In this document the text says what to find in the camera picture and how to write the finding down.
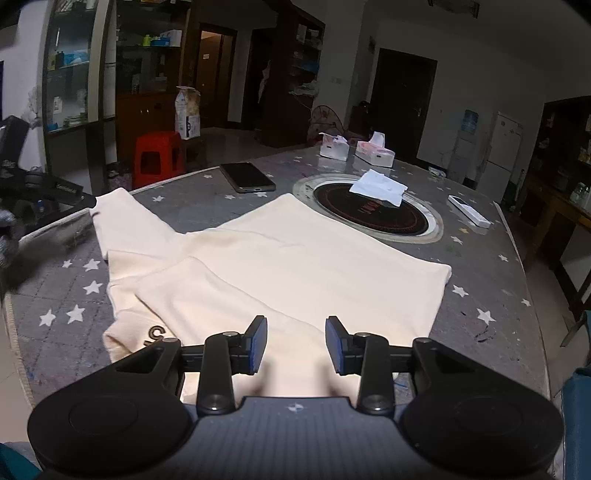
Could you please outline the cream sweater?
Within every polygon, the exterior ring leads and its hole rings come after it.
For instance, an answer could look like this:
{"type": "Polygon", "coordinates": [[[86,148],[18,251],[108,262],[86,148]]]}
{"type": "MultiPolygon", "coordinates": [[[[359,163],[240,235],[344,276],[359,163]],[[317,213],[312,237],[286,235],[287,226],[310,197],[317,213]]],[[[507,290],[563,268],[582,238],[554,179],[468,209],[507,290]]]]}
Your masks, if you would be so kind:
{"type": "Polygon", "coordinates": [[[430,333],[452,275],[290,194],[186,234],[122,189],[100,197],[91,216],[109,269],[111,360],[162,337],[198,345],[242,332],[260,315],[269,324],[263,363],[233,379],[240,398],[356,397],[359,378],[332,367],[325,320],[408,346],[430,333]]]}

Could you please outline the red plastic stool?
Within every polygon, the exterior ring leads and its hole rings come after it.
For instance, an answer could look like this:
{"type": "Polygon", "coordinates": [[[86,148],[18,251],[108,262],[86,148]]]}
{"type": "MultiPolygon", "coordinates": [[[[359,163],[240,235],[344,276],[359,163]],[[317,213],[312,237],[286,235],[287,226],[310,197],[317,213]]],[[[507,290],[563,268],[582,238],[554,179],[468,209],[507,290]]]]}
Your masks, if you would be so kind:
{"type": "Polygon", "coordinates": [[[176,131],[149,132],[136,138],[132,173],[134,189],[184,173],[184,149],[176,131]]]}

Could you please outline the round induction cooktop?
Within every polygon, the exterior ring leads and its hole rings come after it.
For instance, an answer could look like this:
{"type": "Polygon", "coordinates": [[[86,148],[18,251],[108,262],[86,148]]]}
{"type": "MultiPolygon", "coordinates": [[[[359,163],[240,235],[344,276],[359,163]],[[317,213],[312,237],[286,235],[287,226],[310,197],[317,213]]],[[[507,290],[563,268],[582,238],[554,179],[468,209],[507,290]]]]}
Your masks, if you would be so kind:
{"type": "Polygon", "coordinates": [[[386,243],[431,244],[444,235],[441,215],[426,201],[406,192],[399,207],[349,189],[358,178],[322,174],[298,180],[295,198],[318,213],[386,243]]]}

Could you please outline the black smartphone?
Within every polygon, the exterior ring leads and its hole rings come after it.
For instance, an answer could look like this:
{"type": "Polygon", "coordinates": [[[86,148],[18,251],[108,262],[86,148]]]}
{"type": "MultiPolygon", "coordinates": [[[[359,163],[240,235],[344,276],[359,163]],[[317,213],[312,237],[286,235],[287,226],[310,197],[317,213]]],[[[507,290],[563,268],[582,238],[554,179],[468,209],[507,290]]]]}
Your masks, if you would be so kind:
{"type": "Polygon", "coordinates": [[[219,170],[238,193],[259,193],[276,190],[276,184],[250,162],[224,163],[219,170]]]}

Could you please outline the white tissue paper sheet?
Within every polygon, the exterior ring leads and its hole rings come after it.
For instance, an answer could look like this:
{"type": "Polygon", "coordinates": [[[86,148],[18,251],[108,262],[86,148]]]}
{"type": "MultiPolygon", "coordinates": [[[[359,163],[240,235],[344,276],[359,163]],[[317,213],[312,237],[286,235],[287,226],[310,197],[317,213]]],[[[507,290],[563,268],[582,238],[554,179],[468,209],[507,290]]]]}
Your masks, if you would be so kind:
{"type": "Polygon", "coordinates": [[[369,170],[349,188],[349,192],[400,207],[408,186],[375,170],[369,170]]]}

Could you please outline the white paper bag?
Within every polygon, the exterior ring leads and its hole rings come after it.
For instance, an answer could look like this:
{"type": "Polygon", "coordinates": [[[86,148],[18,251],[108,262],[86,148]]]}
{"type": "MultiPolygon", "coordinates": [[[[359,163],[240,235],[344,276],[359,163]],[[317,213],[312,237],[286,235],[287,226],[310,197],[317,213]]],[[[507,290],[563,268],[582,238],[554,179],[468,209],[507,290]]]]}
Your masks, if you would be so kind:
{"type": "Polygon", "coordinates": [[[183,140],[200,136],[200,93],[192,87],[177,86],[175,130],[183,140]]]}

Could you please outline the white remote control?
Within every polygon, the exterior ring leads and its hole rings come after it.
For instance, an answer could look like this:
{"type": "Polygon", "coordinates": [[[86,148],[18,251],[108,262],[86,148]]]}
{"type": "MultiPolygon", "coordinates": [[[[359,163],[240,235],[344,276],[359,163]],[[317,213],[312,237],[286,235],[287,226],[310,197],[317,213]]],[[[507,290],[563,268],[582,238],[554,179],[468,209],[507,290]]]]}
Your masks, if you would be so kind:
{"type": "Polygon", "coordinates": [[[491,226],[491,222],[486,217],[466,203],[462,198],[455,195],[449,195],[448,200],[456,209],[479,228],[488,229],[491,226]]]}

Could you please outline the white pink tissue box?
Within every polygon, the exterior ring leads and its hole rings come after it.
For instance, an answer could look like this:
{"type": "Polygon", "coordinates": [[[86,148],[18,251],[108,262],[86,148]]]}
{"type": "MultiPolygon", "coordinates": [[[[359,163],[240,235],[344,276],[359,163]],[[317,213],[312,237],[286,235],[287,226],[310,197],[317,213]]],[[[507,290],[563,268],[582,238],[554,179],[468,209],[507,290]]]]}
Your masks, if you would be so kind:
{"type": "Polygon", "coordinates": [[[356,157],[372,166],[392,168],[394,165],[394,152],[388,149],[385,143],[385,134],[376,131],[369,141],[356,143],[356,157]]]}

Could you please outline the small white pink box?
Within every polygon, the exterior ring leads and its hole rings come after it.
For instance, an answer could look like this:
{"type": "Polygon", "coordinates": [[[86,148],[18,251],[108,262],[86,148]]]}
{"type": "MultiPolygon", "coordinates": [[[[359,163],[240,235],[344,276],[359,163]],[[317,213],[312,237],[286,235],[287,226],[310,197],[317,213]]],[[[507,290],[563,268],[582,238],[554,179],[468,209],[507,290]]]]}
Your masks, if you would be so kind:
{"type": "Polygon", "coordinates": [[[322,132],[320,155],[332,160],[346,161],[349,156],[349,142],[341,135],[322,132]]]}

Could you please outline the water dispenser with blue bottle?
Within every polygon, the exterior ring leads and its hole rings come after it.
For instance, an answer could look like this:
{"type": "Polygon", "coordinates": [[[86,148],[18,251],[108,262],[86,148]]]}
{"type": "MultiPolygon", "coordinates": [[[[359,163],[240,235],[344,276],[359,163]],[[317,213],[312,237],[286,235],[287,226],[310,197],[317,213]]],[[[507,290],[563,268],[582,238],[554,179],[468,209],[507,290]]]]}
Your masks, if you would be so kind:
{"type": "Polygon", "coordinates": [[[448,177],[460,184],[463,184],[475,170],[478,122],[479,114],[467,109],[464,112],[452,149],[448,164],[448,177]]]}

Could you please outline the polka dot play tent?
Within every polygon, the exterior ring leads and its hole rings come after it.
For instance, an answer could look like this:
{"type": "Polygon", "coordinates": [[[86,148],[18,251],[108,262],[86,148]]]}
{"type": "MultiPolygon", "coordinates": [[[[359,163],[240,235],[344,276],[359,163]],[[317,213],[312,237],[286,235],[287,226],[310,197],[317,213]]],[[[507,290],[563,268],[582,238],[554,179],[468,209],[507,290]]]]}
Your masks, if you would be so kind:
{"type": "Polygon", "coordinates": [[[307,141],[315,143],[322,134],[332,136],[344,135],[345,128],[342,121],[328,105],[318,105],[312,108],[310,124],[308,124],[307,141]]]}

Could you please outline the white refrigerator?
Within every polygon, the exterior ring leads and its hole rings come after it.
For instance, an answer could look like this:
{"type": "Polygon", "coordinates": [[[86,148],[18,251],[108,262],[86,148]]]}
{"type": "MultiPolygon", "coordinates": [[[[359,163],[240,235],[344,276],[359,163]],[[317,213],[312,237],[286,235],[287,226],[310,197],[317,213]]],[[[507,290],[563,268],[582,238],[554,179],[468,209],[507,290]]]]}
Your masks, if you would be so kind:
{"type": "Polygon", "coordinates": [[[478,169],[477,191],[500,203],[503,199],[523,137],[523,126],[509,116],[497,112],[485,144],[483,161],[478,169]]]}

